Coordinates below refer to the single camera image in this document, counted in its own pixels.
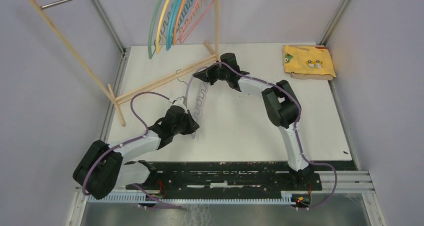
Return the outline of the purple plastic hanger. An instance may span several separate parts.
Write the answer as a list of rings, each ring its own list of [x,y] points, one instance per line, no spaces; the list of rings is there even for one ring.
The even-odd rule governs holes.
[[[181,71],[181,69],[177,69],[176,70],[175,76],[176,76],[176,79],[179,82],[182,82],[182,83],[185,83],[186,84],[185,97],[188,98],[188,95],[189,95],[189,92],[190,92],[191,83],[192,83],[192,80],[193,80],[194,76],[192,76],[190,78],[189,82],[187,83],[186,81],[183,81],[183,80],[180,80],[179,79],[179,77],[177,75],[177,73],[179,71]],[[200,88],[199,88],[198,96],[197,96],[196,101],[195,101],[195,110],[194,110],[194,113],[192,114],[192,117],[193,117],[193,119],[194,119],[194,121],[196,123],[199,123],[200,118],[201,118],[201,116],[203,114],[202,113],[202,110],[203,110],[203,107],[204,107],[204,103],[205,103],[205,99],[206,99],[206,96],[207,96],[208,88],[209,88],[209,85],[207,83],[205,83],[205,82],[203,82],[201,84]]]

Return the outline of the green plastic hanger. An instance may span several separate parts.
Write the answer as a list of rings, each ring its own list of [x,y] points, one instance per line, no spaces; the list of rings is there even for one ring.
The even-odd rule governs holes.
[[[156,33],[157,33],[157,26],[158,26],[158,21],[159,21],[159,11],[160,11],[160,7],[163,5],[163,3],[165,2],[165,0],[157,0],[155,7],[154,7],[154,11],[153,11],[153,16],[150,22],[150,26],[149,26],[149,33],[148,33],[148,41],[147,41],[147,54],[148,54],[148,58],[151,60],[155,55],[155,37],[156,37]],[[163,35],[163,39],[164,39],[164,44],[162,49],[165,48],[166,42],[166,29],[168,28],[168,24],[169,24],[169,17],[170,17],[170,10],[171,10],[171,3],[170,6],[168,7],[169,12],[167,13],[167,17],[165,19],[165,21],[163,22],[163,26],[162,29],[164,30],[164,35]]]

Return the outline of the yellow plastic hanger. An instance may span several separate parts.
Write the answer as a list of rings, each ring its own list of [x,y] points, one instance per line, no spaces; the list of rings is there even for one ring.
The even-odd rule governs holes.
[[[170,6],[172,0],[164,0],[163,5],[159,9],[159,20],[157,24],[156,36],[155,36],[155,53],[159,54],[163,45],[164,39],[163,35],[165,34],[165,30],[162,29],[163,23],[167,18],[167,13],[169,12],[168,7]]]

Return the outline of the pink wire hanger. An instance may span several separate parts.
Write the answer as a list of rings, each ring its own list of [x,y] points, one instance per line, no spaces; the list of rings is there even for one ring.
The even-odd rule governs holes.
[[[174,30],[172,44],[184,43],[214,5],[215,0],[185,0]]]

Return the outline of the teal plastic hanger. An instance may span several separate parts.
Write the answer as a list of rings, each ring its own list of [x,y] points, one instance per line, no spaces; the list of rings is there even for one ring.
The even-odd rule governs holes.
[[[174,0],[171,6],[171,13],[168,21],[167,33],[166,33],[166,50],[168,51],[172,47],[173,31],[176,25],[177,13],[181,6],[182,0]]]

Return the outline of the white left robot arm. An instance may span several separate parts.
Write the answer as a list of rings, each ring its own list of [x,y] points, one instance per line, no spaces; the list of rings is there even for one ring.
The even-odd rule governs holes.
[[[139,183],[145,189],[157,184],[157,175],[146,163],[132,162],[145,153],[160,150],[176,135],[189,135],[199,129],[190,111],[172,105],[164,117],[148,127],[147,134],[114,145],[97,140],[91,144],[73,172],[73,179],[86,195],[102,199],[115,188]]]

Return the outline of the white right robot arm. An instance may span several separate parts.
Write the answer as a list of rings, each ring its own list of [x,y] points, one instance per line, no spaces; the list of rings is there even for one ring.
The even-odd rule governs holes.
[[[221,55],[220,61],[197,70],[193,77],[209,85],[225,81],[236,91],[261,97],[270,122],[279,129],[283,138],[288,156],[290,186],[301,190],[308,185],[314,172],[306,160],[298,131],[302,108],[288,81],[271,83],[251,76],[249,72],[240,69],[234,53]]]

